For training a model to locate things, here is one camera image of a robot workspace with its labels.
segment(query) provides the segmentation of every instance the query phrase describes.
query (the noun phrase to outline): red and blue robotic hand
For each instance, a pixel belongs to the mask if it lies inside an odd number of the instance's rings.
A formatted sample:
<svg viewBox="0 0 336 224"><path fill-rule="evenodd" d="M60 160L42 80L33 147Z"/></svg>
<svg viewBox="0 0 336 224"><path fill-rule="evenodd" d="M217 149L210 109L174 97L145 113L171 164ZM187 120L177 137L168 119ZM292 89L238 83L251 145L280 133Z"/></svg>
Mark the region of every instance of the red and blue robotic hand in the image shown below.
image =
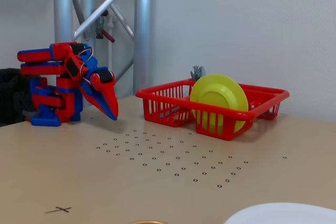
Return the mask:
<svg viewBox="0 0 336 224"><path fill-rule="evenodd" d="M25 112L32 125L60 126L79 121L82 97L113 120L118 117L118 101L114 92L115 77L107 67L97 67L87 44L67 42L51 44L46 49L20 51L21 73L31 75L58 74L56 86L47 78L30 81L35 112Z"/></svg>

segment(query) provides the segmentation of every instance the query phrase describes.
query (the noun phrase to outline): wooden table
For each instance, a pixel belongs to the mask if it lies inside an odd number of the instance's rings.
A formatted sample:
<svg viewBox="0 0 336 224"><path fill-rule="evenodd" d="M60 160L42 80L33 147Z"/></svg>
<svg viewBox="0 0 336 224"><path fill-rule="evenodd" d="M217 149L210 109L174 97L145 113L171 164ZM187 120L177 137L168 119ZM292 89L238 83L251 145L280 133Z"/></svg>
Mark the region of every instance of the wooden table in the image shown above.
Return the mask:
<svg viewBox="0 0 336 224"><path fill-rule="evenodd" d="M279 115L227 142L142 117L119 100L61 127L0 128L1 223L223 224L268 202L336 209L336 124ZM55 207L68 208L56 210Z"/></svg>

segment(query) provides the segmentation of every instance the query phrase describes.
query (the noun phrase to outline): white plate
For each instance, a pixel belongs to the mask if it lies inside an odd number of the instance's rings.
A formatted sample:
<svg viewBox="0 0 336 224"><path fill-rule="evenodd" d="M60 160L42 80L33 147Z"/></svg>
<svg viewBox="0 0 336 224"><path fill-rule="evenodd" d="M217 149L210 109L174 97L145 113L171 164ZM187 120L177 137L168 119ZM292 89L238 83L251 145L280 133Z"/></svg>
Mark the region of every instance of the white plate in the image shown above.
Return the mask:
<svg viewBox="0 0 336 224"><path fill-rule="evenodd" d="M269 203L245 208L224 224L336 224L336 211L295 203Z"/></svg>

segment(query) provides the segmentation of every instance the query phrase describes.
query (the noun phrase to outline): dish rack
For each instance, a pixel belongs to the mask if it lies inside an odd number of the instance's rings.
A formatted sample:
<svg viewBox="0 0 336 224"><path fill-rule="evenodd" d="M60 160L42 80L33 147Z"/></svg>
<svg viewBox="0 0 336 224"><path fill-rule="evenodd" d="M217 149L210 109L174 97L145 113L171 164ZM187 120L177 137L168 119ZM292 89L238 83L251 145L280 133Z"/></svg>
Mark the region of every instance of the dish rack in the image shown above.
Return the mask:
<svg viewBox="0 0 336 224"><path fill-rule="evenodd" d="M195 121L197 133L231 141L251 128L255 118L274 120L281 101L289 97L286 90L239 84L247 97L248 111L236 111L190 101L194 84L188 79L138 91L135 96L143 99L145 120L171 127ZM213 115L215 125L209 123ZM234 132L236 121L245 124Z"/></svg>

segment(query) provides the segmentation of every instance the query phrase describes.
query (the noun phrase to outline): yellow plate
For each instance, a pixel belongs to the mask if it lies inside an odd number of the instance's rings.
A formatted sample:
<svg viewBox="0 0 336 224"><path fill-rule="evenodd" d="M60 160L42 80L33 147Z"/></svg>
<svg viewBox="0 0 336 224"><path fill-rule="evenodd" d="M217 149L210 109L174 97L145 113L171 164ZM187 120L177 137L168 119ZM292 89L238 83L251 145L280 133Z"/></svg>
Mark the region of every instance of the yellow plate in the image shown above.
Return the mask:
<svg viewBox="0 0 336 224"><path fill-rule="evenodd" d="M190 101L228 108L238 111L248 111L246 95L237 82L222 74L207 74L200 78L193 87L190 94ZM197 122L200 123L201 113L197 113ZM210 114L210 131L215 132L216 114ZM235 132L244 126L244 121L237 121ZM203 112L203 128L207 127L207 112ZM221 134L223 127L223 116L218 116L218 133Z"/></svg>

